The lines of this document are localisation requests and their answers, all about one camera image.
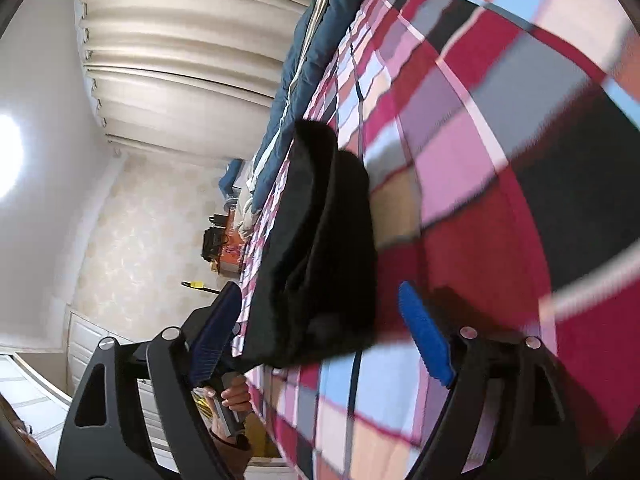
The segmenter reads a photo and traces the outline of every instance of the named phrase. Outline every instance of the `bedspread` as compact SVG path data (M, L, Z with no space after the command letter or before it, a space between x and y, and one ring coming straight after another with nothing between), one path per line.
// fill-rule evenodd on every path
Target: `bedspread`
M407 337L404 280L463 298L449 309L461 324L540 337L585 446L626 426L640 399L639 53L617 0L364 0L306 116L369 172L380 342L248 375L301 478L404 478L433 429L446 391ZM287 168L248 247L241 324Z

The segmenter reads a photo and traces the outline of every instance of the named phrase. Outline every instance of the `ceiling light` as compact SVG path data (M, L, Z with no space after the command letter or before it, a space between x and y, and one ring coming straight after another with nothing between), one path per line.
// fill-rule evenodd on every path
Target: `ceiling light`
M20 129L10 117L0 115L0 198L14 186L23 155Z

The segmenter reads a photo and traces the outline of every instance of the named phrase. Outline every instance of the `brown sleeve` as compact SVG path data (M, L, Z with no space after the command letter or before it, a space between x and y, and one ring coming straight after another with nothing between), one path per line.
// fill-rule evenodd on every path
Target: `brown sleeve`
M240 434L238 435L236 444L228 444L220 440L213 432L211 432L211 436L222 460L225 461L226 466L234 478L236 480L244 479L244 470L254 455L254 451L251 449L251 444L249 444L247 437Z

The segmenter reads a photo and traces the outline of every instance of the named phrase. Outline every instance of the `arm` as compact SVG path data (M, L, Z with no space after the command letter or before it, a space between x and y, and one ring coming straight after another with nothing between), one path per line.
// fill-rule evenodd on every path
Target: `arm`
M244 478L244 470L253 456L251 445L243 434L237 437L225 436L213 404L213 390L210 388L206 388L206 390L207 397L205 399L213 413L210 432L214 444L234 478L241 480ZM223 404L235 412L250 412L252 410L249 402L249 387L244 376L234 378L231 387L222 392L222 398L225 399Z

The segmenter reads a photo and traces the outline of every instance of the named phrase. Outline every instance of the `metal screw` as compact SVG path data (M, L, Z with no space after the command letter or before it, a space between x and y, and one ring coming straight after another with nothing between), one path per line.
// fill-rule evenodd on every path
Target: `metal screw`
M478 330L472 326L463 326L460 329L460 335L465 339L475 339L478 337Z
M105 337L102 341L100 341L98 343L98 346L100 347L101 350L109 350L111 348L113 348L113 345L115 345L115 341L113 339L113 337Z
M180 335L180 329L175 326L170 326L169 328L165 328L162 330L162 339L167 341L173 341L174 339L178 339Z
M537 350L538 348L540 348L542 346L542 343L540 342L540 339L538 339L537 337L533 337L533 336L529 336L524 340L524 344L527 345L529 348L533 348L534 350Z

